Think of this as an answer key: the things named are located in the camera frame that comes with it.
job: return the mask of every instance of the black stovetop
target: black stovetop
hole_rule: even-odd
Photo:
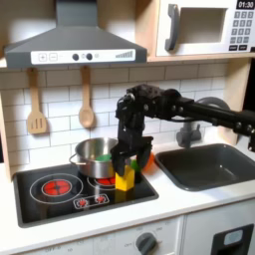
[[[30,227],[158,198],[142,176],[128,192],[115,179],[93,179],[70,164],[18,172],[14,176],[18,222]]]

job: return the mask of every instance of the red burner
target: red burner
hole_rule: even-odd
[[[71,189],[71,183],[67,180],[51,180],[47,182],[43,190],[47,195],[51,196],[58,196],[58,195],[65,195]]]
[[[97,179],[97,183],[103,186],[113,186],[116,184],[116,179],[114,177],[108,179]]]

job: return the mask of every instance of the green object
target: green object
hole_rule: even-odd
[[[111,159],[112,159],[111,154],[103,154],[96,157],[96,161],[100,161],[100,162],[107,162],[107,161],[110,161]]]
[[[133,159],[133,160],[131,161],[131,168],[132,168],[134,171],[140,171],[140,167],[138,166],[136,159]]]

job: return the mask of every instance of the cabinet door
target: cabinet door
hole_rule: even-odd
[[[255,223],[255,200],[187,215],[182,255],[210,255],[215,234]],[[248,255],[255,254],[255,234]]]

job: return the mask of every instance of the silver range hood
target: silver range hood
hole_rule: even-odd
[[[145,48],[98,27],[97,0],[57,0],[57,27],[4,49],[8,68],[144,63]]]

